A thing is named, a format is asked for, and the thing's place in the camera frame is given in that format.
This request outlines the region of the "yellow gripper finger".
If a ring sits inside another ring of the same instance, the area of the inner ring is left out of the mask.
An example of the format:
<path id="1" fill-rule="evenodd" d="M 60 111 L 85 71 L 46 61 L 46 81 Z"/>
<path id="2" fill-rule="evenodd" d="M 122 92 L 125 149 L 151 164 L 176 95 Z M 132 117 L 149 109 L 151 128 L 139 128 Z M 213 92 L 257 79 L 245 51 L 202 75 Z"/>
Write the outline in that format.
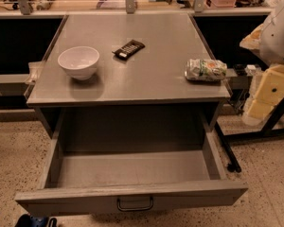
<path id="1" fill-rule="evenodd" d="M 263 122 L 284 98 L 284 64 L 273 64 L 252 79 L 249 97 L 243 107 L 242 121 L 255 126 Z"/>

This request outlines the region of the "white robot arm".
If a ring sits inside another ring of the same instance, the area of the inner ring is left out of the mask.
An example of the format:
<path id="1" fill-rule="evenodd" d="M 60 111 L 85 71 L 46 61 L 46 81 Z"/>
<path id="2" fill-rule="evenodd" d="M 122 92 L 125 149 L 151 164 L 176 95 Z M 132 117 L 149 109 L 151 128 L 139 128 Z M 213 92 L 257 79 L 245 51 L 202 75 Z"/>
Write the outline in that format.
<path id="1" fill-rule="evenodd" d="M 284 98 L 284 0 L 240 42 L 240 47 L 251 50 L 269 66 L 254 75 L 243 107 L 243 122 L 255 126 Z"/>

